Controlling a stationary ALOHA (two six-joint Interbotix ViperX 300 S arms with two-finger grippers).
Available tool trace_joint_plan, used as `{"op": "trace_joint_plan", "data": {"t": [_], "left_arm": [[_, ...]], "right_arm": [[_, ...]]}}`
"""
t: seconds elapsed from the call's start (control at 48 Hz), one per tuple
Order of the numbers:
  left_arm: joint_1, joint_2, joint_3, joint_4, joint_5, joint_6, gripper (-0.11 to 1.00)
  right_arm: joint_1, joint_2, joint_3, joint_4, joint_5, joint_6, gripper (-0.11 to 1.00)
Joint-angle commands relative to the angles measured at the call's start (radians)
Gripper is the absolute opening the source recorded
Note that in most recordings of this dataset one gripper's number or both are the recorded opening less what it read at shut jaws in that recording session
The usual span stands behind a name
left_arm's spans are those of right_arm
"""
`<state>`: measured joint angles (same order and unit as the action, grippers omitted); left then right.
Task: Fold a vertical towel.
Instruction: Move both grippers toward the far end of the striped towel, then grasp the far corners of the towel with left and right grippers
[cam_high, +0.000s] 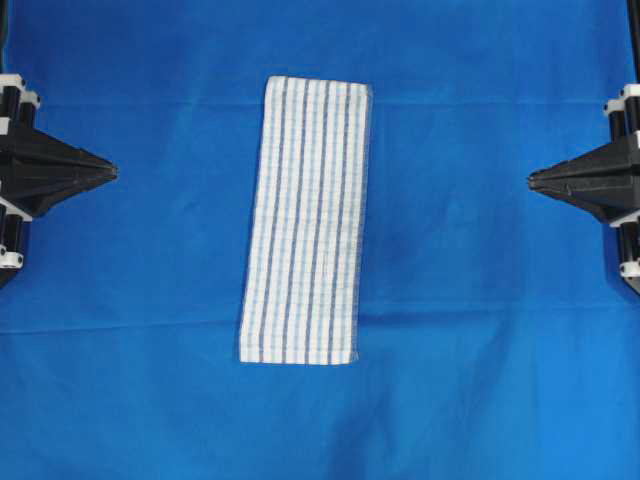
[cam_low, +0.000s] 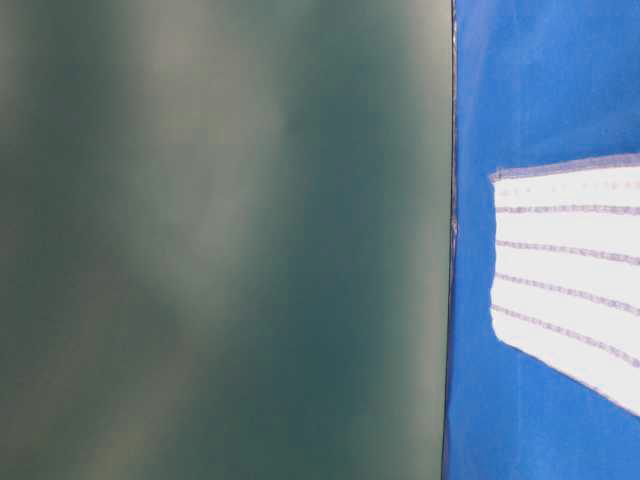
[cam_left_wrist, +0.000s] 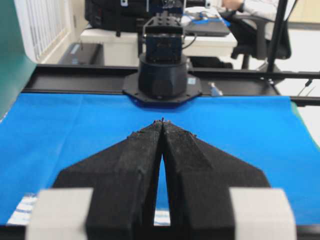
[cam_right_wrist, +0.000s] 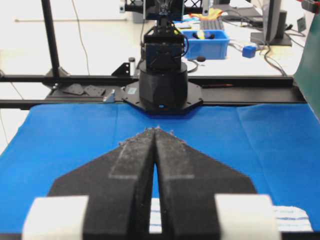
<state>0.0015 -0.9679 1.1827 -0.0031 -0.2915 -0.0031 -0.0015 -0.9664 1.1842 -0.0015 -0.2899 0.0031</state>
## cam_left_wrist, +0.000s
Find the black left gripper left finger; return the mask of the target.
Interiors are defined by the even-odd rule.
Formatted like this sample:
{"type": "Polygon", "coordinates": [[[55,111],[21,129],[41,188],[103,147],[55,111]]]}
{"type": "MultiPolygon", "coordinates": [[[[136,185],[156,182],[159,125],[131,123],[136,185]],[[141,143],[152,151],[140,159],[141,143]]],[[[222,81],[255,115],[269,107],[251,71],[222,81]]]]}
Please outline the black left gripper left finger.
{"type": "Polygon", "coordinates": [[[85,220],[89,240],[135,240],[154,225],[163,123],[62,169],[53,188],[92,188],[85,220]]]}

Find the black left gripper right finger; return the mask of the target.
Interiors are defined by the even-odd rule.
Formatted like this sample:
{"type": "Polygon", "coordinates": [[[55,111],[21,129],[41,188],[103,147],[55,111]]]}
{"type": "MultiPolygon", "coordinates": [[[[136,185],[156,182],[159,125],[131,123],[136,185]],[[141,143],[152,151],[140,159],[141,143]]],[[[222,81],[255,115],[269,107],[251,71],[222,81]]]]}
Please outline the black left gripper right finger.
{"type": "Polygon", "coordinates": [[[183,240],[234,240],[230,187],[271,185],[264,172],[171,122],[163,123],[170,221],[183,240]]]}

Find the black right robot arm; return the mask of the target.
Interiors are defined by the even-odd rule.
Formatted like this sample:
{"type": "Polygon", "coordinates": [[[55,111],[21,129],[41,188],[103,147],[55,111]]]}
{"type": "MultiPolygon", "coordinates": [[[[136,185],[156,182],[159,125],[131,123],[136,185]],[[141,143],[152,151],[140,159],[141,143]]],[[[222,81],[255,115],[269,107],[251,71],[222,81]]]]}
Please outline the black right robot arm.
{"type": "MultiPolygon", "coordinates": [[[[201,93],[188,84],[185,31],[168,10],[157,10],[143,26],[146,51],[125,92],[144,102],[176,104],[201,93]]],[[[233,194],[270,186],[264,173],[169,121],[162,123],[162,155],[170,223],[189,240],[237,240],[233,194]]]]}

